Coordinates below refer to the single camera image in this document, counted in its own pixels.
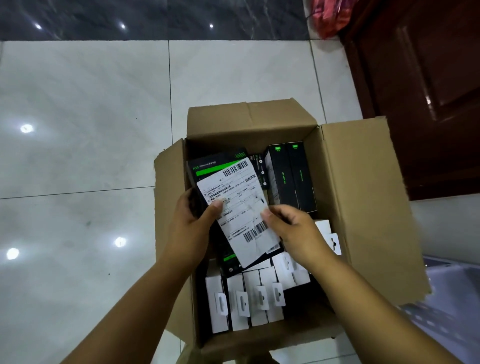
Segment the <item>cardboard box flap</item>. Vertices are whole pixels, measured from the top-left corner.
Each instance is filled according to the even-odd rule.
[[[316,125],[313,116],[293,98],[241,102],[189,108],[187,137]]]
[[[393,304],[430,292],[385,117],[321,126],[351,264]]]
[[[168,239],[168,225],[172,220],[178,197],[185,192],[183,168],[184,140],[160,153],[155,159],[155,251],[160,257]],[[193,322],[192,282],[187,280],[173,306],[167,330],[188,344],[195,343]]]

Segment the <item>hand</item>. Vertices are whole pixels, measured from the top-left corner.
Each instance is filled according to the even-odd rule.
[[[306,212],[288,205],[274,205],[262,211],[262,218],[283,239],[285,249],[293,260],[308,271],[313,272],[314,267],[325,259],[335,259],[335,253]]]
[[[183,193],[177,201],[173,219],[168,228],[168,243],[162,253],[164,262],[174,270],[189,276],[200,264],[208,246],[208,231],[220,215],[223,201],[215,200],[199,219],[190,211],[188,197],[192,189]]]

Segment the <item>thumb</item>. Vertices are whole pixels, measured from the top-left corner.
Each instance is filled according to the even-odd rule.
[[[273,214],[270,209],[266,208],[263,210],[260,215],[262,215],[262,218],[265,220],[269,228],[272,228],[275,233],[282,237],[285,238],[286,234],[288,233],[288,230],[291,228],[290,225],[288,225],[286,222],[284,222],[281,218],[279,218],[277,215]]]
[[[204,213],[198,219],[198,223],[205,228],[210,228],[213,222],[217,219],[217,217],[222,212],[223,208],[223,201],[222,200],[215,200],[212,202],[204,211]]]

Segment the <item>barcode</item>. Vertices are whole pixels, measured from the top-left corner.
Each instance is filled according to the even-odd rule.
[[[225,177],[228,177],[231,175],[233,172],[238,172],[240,169],[245,168],[248,166],[248,163],[246,160],[243,160],[240,163],[237,163],[234,166],[231,166],[230,168],[227,168],[226,170],[223,171],[223,174],[225,174]]]
[[[265,224],[265,221],[262,221],[260,224],[255,225],[255,227],[251,230],[248,230],[246,233],[243,234],[243,237],[245,240],[248,242],[251,242],[255,236],[260,234],[261,232],[267,230],[267,225]]]

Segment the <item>fingernail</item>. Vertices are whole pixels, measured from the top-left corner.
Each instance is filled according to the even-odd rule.
[[[263,217],[263,218],[269,218],[271,215],[272,215],[272,212],[270,211],[269,208],[266,208],[265,210],[263,210],[260,215]]]
[[[222,200],[215,200],[214,202],[212,202],[212,205],[215,206],[215,207],[218,207],[218,208],[221,208],[223,207],[223,201]]]

